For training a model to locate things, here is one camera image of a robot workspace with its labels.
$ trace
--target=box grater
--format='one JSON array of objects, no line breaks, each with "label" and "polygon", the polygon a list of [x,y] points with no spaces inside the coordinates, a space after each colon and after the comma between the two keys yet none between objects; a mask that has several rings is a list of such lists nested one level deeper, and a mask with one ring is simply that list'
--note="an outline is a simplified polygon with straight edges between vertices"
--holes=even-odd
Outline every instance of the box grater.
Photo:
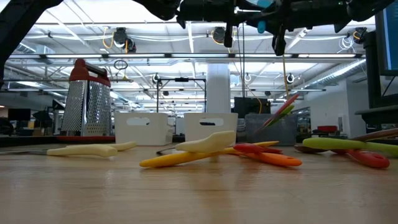
[{"label": "box grater", "polygon": [[61,132],[67,136],[111,134],[111,82],[105,69],[75,62]]}]

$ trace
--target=gray storage bin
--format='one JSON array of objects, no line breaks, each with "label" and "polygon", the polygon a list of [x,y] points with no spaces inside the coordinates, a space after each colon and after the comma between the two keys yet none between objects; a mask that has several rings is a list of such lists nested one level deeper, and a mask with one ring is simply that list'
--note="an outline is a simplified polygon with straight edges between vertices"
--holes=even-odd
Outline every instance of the gray storage bin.
[{"label": "gray storage bin", "polygon": [[279,141],[278,146],[294,146],[297,135],[297,115],[290,114],[280,119],[271,127],[257,129],[272,116],[272,114],[247,114],[246,123],[247,142]]}]

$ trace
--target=table surface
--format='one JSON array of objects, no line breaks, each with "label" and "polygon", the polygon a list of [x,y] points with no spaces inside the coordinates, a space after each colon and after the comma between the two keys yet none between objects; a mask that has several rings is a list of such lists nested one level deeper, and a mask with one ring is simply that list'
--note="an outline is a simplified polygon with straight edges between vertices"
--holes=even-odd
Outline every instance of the table surface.
[{"label": "table surface", "polygon": [[0,223],[397,223],[396,160],[377,170],[286,147],[303,165],[225,155],[218,163],[139,167],[160,148],[112,158],[0,156]]}]

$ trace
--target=white plastic bin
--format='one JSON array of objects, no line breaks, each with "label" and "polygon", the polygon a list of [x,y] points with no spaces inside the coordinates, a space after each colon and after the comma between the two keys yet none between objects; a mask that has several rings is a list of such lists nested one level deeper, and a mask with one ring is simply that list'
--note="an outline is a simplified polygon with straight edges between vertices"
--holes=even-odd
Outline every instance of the white plastic bin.
[{"label": "white plastic bin", "polygon": [[211,134],[219,131],[234,131],[236,133],[238,114],[185,113],[184,122],[185,141],[195,141],[207,138]]},{"label": "white plastic bin", "polygon": [[165,113],[115,113],[116,143],[135,141],[139,146],[172,143],[173,126]]}]

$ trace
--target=computer monitor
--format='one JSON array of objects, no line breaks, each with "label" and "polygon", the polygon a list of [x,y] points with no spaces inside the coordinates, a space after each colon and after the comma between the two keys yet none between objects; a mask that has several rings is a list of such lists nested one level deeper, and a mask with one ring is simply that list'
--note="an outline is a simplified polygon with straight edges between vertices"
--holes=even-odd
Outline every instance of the computer monitor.
[{"label": "computer monitor", "polygon": [[248,98],[248,97],[235,97],[235,107],[233,112],[238,114],[238,118],[244,118],[247,114],[251,113],[262,113],[262,114],[270,114],[271,113],[271,103],[268,99],[260,98],[262,109],[260,111],[260,102],[257,98]]},{"label": "computer monitor", "polygon": [[30,109],[8,109],[9,121],[30,121]]},{"label": "computer monitor", "polygon": [[398,75],[398,0],[376,15],[377,51],[382,76]]}]

